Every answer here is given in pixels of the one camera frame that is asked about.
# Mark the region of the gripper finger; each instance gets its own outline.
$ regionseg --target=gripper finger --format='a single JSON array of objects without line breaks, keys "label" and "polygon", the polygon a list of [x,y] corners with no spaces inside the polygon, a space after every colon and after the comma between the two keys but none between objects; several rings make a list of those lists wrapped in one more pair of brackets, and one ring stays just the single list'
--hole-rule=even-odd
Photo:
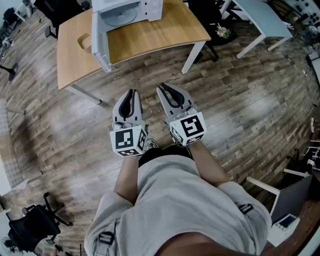
[{"label": "gripper finger", "polygon": [[130,123],[134,123],[135,121],[142,120],[142,107],[141,107],[140,95],[137,90],[133,91],[131,114],[126,120]]},{"label": "gripper finger", "polygon": [[[167,84],[163,82],[157,87],[156,91],[160,98],[164,112],[168,117],[179,113],[184,108],[193,104],[190,94],[186,90],[173,84]],[[166,92],[169,93],[173,99],[173,102],[169,99]]]},{"label": "gripper finger", "polygon": [[124,93],[116,102],[112,111],[113,122],[126,121],[127,115],[131,112],[130,100],[133,94],[133,90],[130,89]]}]

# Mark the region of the desk leg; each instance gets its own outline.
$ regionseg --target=desk leg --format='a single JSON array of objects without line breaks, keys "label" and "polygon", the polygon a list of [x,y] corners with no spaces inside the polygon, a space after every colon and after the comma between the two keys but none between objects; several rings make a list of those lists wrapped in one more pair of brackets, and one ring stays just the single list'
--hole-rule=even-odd
[{"label": "desk leg", "polygon": [[268,48],[268,51],[273,50],[274,48],[278,47],[279,45],[281,45],[282,43],[284,43],[285,41],[287,41],[290,37],[284,37],[282,38],[279,42],[276,42],[274,45],[272,45],[271,47]]},{"label": "desk leg", "polygon": [[94,102],[95,104],[100,104],[102,101],[101,99],[97,98],[96,96],[93,96],[91,93],[85,91],[84,89],[80,88],[78,85],[73,84],[66,88],[69,92],[72,92],[76,95],[79,95],[80,97],[83,97],[89,101]]},{"label": "desk leg", "polygon": [[23,22],[26,22],[26,19],[24,17],[22,17],[21,15],[19,15],[17,12],[15,12],[14,14],[17,15],[18,18],[21,19]]},{"label": "desk leg", "polygon": [[236,57],[237,59],[240,59],[243,55],[245,55],[247,52],[249,52],[252,48],[254,48],[257,44],[262,42],[266,36],[264,34],[259,35],[258,38],[256,38],[252,43],[250,43],[246,48],[244,48]]},{"label": "desk leg", "polygon": [[194,63],[195,59],[197,58],[198,54],[200,53],[202,47],[204,47],[206,41],[196,42],[189,54],[189,57],[186,59],[185,64],[181,70],[182,74],[186,74],[191,65]]},{"label": "desk leg", "polygon": [[20,109],[14,108],[14,107],[8,106],[6,109],[8,110],[8,112],[12,112],[12,113],[17,113],[17,114],[22,114],[22,115],[24,115],[26,113],[25,110],[20,110]]},{"label": "desk leg", "polygon": [[254,184],[254,185],[256,185],[256,186],[258,186],[258,187],[260,187],[260,188],[262,188],[264,190],[266,190],[266,191],[269,191],[272,194],[275,194],[275,195],[279,195],[280,194],[280,190],[279,189],[276,189],[275,187],[270,186],[270,185],[268,185],[266,183],[263,183],[263,182],[255,179],[255,178],[251,178],[251,177],[248,176],[248,177],[246,177],[246,181],[250,182],[250,183],[252,183],[252,184]]},{"label": "desk leg", "polygon": [[224,1],[224,4],[222,5],[222,7],[221,7],[221,9],[220,9],[221,15],[224,14],[224,12],[225,12],[226,9],[228,8],[230,2],[231,2],[231,0],[225,0],[225,1]]}]

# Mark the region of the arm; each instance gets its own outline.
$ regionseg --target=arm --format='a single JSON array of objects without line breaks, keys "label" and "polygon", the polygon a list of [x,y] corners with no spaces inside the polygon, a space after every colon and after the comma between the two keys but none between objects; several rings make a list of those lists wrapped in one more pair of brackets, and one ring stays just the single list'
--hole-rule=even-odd
[{"label": "arm", "polygon": [[114,186],[114,192],[133,205],[136,203],[138,196],[138,168],[138,157],[136,155],[125,157]]},{"label": "arm", "polygon": [[215,187],[229,181],[225,171],[201,141],[192,143],[189,149],[202,179]]}]

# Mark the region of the gray t-shirt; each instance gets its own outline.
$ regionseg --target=gray t-shirt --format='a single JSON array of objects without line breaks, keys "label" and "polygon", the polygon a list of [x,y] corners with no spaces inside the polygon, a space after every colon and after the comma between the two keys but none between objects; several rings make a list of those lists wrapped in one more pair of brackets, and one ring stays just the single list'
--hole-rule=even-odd
[{"label": "gray t-shirt", "polygon": [[[88,256],[153,256],[170,238],[201,233],[218,244],[259,255],[271,228],[267,209],[240,185],[218,188],[201,179],[193,160],[158,157],[139,168],[133,206],[118,194],[105,194],[84,241]],[[111,246],[98,239],[114,234]]]}]

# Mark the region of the table leg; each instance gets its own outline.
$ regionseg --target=table leg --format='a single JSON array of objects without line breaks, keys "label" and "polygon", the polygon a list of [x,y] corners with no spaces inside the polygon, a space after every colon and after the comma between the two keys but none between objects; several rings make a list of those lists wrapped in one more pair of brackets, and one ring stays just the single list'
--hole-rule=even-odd
[{"label": "table leg", "polygon": [[222,5],[222,7],[221,7],[221,9],[220,9],[221,15],[224,14],[224,12],[225,12],[226,9],[228,8],[230,2],[231,2],[231,0],[225,0],[225,1],[224,1],[224,4]]},{"label": "table leg", "polygon": [[202,47],[204,47],[206,41],[196,42],[189,54],[189,57],[186,59],[185,64],[181,70],[182,74],[186,74],[190,69],[191,65],[194,63],[196,57],[200,53]]},{"label": "table leg", "polygon": [[6,109],[8,110],[8,112],[12,112],[12,113],[23,114],[23,115],[26,113],[25,110],[20,110],[20,109],[14,108],[14,107],[8,106]]},{"label": "table leg", "polygon": [[290,37],[284,37],[282,38],[279,42],[276,42],[274,45],[272,45],[271,47],[268,48],[268,51],[273,50],[274,48],[278,47],[279,45],[281,45],[282,43],[284,43],[285,41],[287,41]]},{"label": "table leg", "polygon": [[17,12],[15,12],[14,14],[17,15],[18,18],[21,19],[23,22],[26,22],[26,19],[22,17],[20,14],[18,14]]},{"label": "table leg", "polygon": [[102,101],[101,99],[97,98],[96,96],[93,96],[91,93],[85,91],[81,87],[79,87],[76,84],[70,85],[69,87],[66,88],[69,92],[72,92],[76,95],[79,95],[80,97],[83,97],[89,101],[94,102],[95,104],[100,104]]},{"label": "table leg", "polygon": [[252,43],[250,43],[246,48],[244,48],[236,57],[240,59],[243,55],[249,52],[252,48],[254,48],[257,44],[262,42],[266,36],[264,34],[259,35]]}]

